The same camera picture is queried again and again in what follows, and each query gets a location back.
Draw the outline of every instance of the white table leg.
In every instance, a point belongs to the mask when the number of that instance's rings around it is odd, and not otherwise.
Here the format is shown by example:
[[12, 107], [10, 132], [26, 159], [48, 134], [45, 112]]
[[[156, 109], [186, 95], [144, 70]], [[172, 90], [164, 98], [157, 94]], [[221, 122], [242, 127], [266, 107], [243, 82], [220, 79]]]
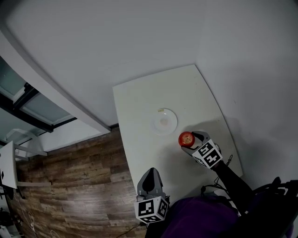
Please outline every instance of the white table leg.
[[24, 161], [29, 161], [29, 158], [27, 158], [27, 157], [23, 157], [23, 156], [19, 156], [19, 155], [15, 155], [14, 157], [17, 159], [24, 160]]
[[45, 183], [30, 183], [30, 182], [17, 182], [17, 185], [20, 187], [46, 187], [51, 186], [51, 182], [45, 182]]
[[44, 151], [36, 151], [34, 149], [29, 149], [27, 147], [23, 147], [23, 146], [20, 146], [20, 145], [16, 145], [14, 144], [14, 148], [15, 149], [19, 149], [21, 151], [26, 151], [26, 152], [29, 152], [29, 153], [33, 153], [33, 154], [39, 154], [39, 155], [44, 155], [44, 156], [47, 156], [47, 152], [44, 152]]

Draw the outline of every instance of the person's arm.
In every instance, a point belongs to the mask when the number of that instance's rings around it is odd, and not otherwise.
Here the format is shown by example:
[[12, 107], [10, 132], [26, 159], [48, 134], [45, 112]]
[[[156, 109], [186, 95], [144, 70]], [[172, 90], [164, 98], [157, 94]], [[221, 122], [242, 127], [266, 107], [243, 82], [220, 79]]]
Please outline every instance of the person's arm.
[[244, 214], [255, 196], [252, 189], [223, 161], [219, 161], [212, 170], [217, 173], [223, 182], [240, 214]]

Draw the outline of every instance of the glass panel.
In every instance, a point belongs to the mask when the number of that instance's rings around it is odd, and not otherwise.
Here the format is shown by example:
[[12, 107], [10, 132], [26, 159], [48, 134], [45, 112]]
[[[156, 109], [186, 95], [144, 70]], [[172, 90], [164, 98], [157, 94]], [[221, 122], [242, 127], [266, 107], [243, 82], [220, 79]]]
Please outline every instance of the glass panel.
[[[37, 128], [25, 121], [22, 121], [21, 119], [18, 119], [17, 117], [9, 114], [8, 112], [4, 111], [0, 108], [0, 139], [4, 140], [6, 135], [11, 132], [12, 129], [22, 129], [25, 131], [30, 131], [34, 135], [38, 136], [41, 133], [44, 132], [44, 130]], [[21, 139], [27, 138], [26, 135], [20, 134], [18, 132], [15, 132], [8, 138], [7, 141], [14, 141], [18, 142]]]
[[24, 105], [21, 110], [46, 123], [54, 123], [60, 119], [70, 119], [72, 117], [41, 93]]
[[22, 79], [1, 57], [0, 57], [0, 87], [11, 95], [15, 95], [26, 81]]

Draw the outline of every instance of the table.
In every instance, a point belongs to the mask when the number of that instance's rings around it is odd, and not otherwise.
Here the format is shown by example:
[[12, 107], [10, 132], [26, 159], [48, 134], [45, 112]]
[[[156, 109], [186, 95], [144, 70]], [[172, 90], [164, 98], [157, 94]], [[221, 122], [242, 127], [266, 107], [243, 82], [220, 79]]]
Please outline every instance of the table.
[[51, 186], [51, 182], [46, 183], [30, 183], [30, 182], [20, 182], [17, 178], [15, 158], [29, 161], [28, 158], [15, 155], [15, 149], [40, 154], [47, 155], [46, 152], [34, 151], [20, 145], [15, 145], [12, 141], [0, 149], [0, 176], [2, 184], [8, 187], [17, 189], [18, 186]]
[[[231, 169], [242, 176], [238, 154], [224, 117], [195, 65], [167, 70], [113, 87], [121, 137], [135, 189], [142, 175], [156, 168], [163, 191], [173, 203], [200, 194], [216, 174], [183, 152], [178, 137], [184, 131], [206, 131], [221, 150], [224, 161], [233, 155]], [[151, 130], [153, 113], [172, 110], [176, 130], [158, 136]]]

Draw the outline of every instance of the white beam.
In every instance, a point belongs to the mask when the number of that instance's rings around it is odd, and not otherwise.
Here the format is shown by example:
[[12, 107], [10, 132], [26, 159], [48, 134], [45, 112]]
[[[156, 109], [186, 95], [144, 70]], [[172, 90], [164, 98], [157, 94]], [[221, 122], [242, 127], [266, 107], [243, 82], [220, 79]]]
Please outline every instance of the white beam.
[[23, 49], [3, 22], [0, 22], [0, 56], [26, 82], [36, 88], [56, 105], [77, 119], [102, 132], [110, 128], [86, 110], [79, 102], [66, 93]]

